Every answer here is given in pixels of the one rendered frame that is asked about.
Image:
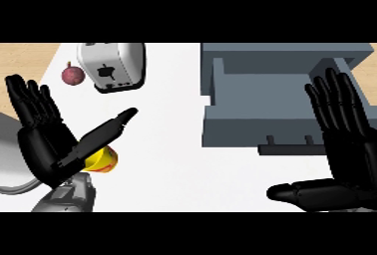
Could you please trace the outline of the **red onion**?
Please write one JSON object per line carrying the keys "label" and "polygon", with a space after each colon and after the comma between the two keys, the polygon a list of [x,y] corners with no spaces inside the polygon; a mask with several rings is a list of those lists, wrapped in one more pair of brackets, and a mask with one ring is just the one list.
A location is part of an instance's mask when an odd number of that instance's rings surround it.
{"label": "red onion", "polygon": [[86,74],[80,67],[76,67],[73,64],[67,65],[67,69],[62,72],[62,81],[71,85],[77,86],[85,82]]}

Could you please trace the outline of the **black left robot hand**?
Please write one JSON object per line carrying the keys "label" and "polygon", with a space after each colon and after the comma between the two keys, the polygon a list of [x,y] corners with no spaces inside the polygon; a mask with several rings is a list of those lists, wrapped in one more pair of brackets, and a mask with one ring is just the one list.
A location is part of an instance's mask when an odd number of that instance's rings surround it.
{"label": "black left robot hand", "polygon": [[28,168],[37,179],[56,188],[86,167],[86,159],[120,137],[124,125],[138,113],[124,110],[83,137],[76,139],[64,124],[49,86],[19,75],[5,78],[11,103],[22,128],[18,143]]}

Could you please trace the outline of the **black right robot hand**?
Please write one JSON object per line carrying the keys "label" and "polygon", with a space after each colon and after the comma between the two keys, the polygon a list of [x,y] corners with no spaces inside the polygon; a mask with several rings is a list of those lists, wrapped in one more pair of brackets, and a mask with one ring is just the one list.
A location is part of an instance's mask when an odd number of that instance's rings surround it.
{"label": "black right robot hand", "polygon": [[351,78],[333,68],[305,85],[318,124],[331,178],[274,185],[271,200],[306,212],[365,208],[377,211],[377,129],[370,125]]}

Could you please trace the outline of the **white toaster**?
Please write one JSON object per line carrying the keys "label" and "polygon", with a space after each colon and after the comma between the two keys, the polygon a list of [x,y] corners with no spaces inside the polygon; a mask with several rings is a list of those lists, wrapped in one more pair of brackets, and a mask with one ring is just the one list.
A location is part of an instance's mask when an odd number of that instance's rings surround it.
{"label": "white toaster", "polygon": [[144,43],[80,43],[77,58],[102,94],[142,87],[147,78]]}

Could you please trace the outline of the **grey cabinet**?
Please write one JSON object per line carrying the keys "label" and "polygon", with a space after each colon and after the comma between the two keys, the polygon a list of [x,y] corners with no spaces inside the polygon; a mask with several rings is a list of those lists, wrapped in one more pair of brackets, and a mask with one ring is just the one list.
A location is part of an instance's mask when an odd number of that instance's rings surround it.
{"label": "grey cabinet", "polygon": [[201,43],[200,93],[209,95],[216,59],[228,74],[308,74],[331,58],[343,59],[354,69],[373,52],[368,43]]}

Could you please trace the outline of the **grey open drawer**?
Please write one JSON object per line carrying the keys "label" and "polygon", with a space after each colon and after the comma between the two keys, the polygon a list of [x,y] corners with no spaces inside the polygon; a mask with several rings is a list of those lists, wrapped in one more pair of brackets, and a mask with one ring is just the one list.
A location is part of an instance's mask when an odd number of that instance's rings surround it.
{"label": "grey open drawer", "polygon": [[229,74],[224,59],[212,62],[210,105],[204,107],[201,145],[255,147],[274,137],[280,144],[303,144],[323,134],[305,85],[333,68],[348,74],[342,58],[320,61],[308,74]]}

